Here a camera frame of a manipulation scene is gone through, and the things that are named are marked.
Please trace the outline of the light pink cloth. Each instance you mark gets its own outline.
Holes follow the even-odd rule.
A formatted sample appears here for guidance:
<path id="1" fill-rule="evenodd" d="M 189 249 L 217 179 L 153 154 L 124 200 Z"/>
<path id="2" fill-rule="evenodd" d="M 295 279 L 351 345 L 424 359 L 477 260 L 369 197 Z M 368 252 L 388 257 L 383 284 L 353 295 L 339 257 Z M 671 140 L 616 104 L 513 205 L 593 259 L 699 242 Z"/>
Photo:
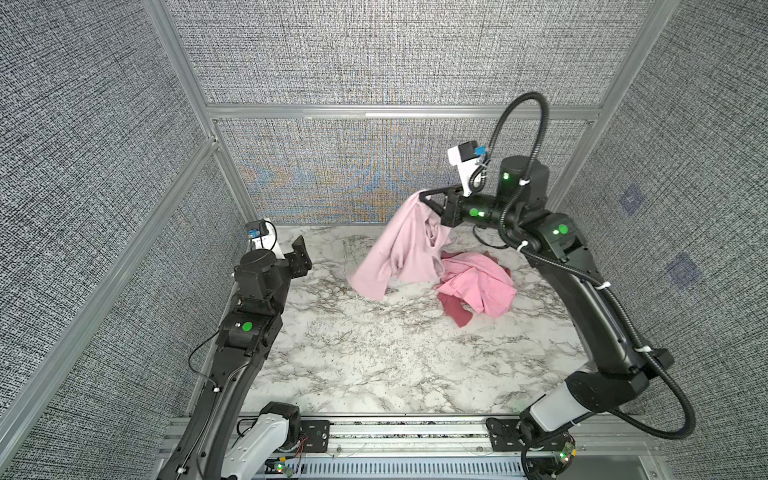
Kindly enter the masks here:
<path id="1" fill-rule="evenodd" d="M 450 243 L 451 229 L 412 194 L 395 212 L 383 233 L 348 276 L 361 296 L 380 301 L 391 279 L 404 283 L 436 282 L 444 272 L 442 248 Z"/>

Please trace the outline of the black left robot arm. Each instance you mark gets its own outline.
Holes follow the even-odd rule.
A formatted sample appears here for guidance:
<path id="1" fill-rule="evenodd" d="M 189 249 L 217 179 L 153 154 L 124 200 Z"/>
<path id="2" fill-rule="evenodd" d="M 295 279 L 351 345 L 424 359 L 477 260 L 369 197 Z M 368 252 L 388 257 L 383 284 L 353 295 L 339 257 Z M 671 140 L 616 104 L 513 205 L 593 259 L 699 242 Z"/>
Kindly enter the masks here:
<path id="1" fill-rule="evenodd" d="M 222 472 L 229 439 L 254 378 L 282 328 L 290 283 L 312 269 L 304 238 L 282 257 L 252 249 L 234 268 L 237 285 L 229 312 L 213 336 L 210 384 L 200 393 L 176 449 L 160 470 L 160 479 L 225 479 Z"/>

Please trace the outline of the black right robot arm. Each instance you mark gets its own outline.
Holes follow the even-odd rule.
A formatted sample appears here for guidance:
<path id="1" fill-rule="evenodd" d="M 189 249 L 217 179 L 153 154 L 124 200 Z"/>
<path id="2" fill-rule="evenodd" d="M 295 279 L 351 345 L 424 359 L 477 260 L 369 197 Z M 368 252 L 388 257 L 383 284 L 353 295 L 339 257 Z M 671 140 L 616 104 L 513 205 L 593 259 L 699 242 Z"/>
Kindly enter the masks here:
<path id="1" fill-rule="evenodd" d="M 695 426 L 690 401 L 668 373 L 671 353 L 654 348 L 599 273 L 587 241 L 569 216 L 546 207 L 549 170 L 525 156 L 504 159 L 495 194 L 472 183 L 419 193 L 442 225 L 469 223 L 494 229 L 503 244 L 521 253 L 554 288 L 570 314 L 587 353 L 587 363 L 564 383 L 527 407 L 518 434 L 530 445 L 566 431 L 570 425 L 608 412 L 657 438 L 678 439 Z M 676 431 L 652 428 L 621 412 L 653 379 L 677 398 L 683 425 Z"/>

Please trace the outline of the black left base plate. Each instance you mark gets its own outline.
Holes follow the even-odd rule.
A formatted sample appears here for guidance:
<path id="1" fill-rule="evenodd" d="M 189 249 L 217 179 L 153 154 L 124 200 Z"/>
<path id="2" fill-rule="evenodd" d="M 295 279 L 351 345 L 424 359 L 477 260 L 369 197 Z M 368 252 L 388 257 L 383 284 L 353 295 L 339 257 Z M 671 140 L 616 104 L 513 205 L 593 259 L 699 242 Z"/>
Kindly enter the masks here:
<path id="1" fill-rule="evenodd" d="M 238 449 L 248 455 L 275 453 L 325 453 L 328 447 L 328 421 L 300 421 L 276 414 L 240 420 L 236 431 Z"/>

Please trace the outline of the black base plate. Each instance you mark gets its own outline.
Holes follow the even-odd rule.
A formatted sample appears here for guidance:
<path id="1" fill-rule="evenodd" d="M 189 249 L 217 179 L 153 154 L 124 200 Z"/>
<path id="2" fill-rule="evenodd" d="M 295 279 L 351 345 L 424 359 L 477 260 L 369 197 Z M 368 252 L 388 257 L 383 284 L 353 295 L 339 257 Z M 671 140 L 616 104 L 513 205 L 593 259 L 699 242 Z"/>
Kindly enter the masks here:
<path id="1" fill-rule="evenodd" d="M 276 414 L 240 420 L 236 431 L 238 449 L 248 455 L 275 453 L 325 453 L 328 447 L 328 421 L 300 421 Z"/>
<path id="2" fill-rule="evenodd" d="M 484 425 L 494 452 L 561 452 L 575 445 L 568 431 L 546 431 L 528 417 L 489 417 Z"/>

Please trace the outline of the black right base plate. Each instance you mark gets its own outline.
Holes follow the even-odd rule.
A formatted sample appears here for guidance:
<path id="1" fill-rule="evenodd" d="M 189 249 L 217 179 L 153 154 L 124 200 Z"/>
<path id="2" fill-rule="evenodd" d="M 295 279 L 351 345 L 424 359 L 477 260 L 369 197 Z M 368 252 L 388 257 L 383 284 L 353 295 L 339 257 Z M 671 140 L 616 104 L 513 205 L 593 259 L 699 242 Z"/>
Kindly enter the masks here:
<path id="1" fill-rule="evenodd" d="M 575 445 L 568 431 L 546 431 L 528 417 L 489 417 L 484 425 L 494 452 L 561 452 Z"/>

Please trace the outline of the aluminium front rail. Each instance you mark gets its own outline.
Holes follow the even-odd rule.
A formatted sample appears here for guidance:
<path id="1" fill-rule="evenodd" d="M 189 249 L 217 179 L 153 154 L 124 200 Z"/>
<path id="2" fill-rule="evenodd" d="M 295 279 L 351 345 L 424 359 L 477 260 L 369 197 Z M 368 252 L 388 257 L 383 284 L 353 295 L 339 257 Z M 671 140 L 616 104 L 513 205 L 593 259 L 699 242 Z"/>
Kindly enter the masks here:
<path id="1" fill-rule="evenodd" d="M 257 418 L 245 414 L 240 420 Z M 225 479 L 670 479 L 659 443 L 611 415 L 569 426 L 575 445 L 561 452 L 494 452 L 489 417 L 511 415 L 306 415 L 328 421 L 325 453 L 248 455 L 229 439 Z M 154 476 L 176 449 L 188 421 L 167 428 Z"/>

